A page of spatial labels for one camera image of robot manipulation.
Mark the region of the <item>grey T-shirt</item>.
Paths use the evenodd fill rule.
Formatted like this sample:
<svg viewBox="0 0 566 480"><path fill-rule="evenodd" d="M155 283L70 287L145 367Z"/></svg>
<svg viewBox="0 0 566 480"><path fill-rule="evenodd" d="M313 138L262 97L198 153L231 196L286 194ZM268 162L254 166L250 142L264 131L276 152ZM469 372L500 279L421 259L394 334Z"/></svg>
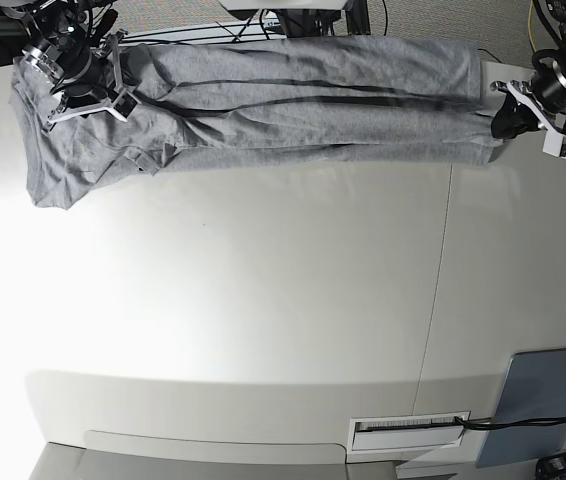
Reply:
<svg viewBox="0 0 566 480"><path fill-rule="evenodd" d="M44 77L17 60L11 105L26 188L68 209L131 175L322 160L485 165L500 141L482 63L460 42L383 36L139 45L122 56L141 102L49 126Z"/></svg>

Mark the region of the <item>blue-grey flat panel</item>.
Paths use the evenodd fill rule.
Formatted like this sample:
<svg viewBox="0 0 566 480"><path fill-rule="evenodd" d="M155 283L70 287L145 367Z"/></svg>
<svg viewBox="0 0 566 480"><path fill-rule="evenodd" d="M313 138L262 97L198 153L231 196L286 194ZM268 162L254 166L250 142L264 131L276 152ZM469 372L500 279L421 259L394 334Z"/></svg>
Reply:
<svg viewBox="0 0 566 480"><path fill-rule="evenodd" d="M511 357L492 415L497 424L566 417L566 348L519 352ZM566 425L509 427L489 432L478 469L536 460L558 450Z"/></svg>

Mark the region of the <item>black device bottom right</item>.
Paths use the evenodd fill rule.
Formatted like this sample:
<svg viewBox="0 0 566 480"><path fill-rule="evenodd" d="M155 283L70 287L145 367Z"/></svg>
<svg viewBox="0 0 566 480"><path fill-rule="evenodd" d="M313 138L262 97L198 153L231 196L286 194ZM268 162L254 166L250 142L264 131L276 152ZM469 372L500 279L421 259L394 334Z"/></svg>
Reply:
<svg viewBox="0 0 566 480"><path fill-rule="evenodd" d="M535 465L536 480L566 478L566 452L539 459Z"/></svg>

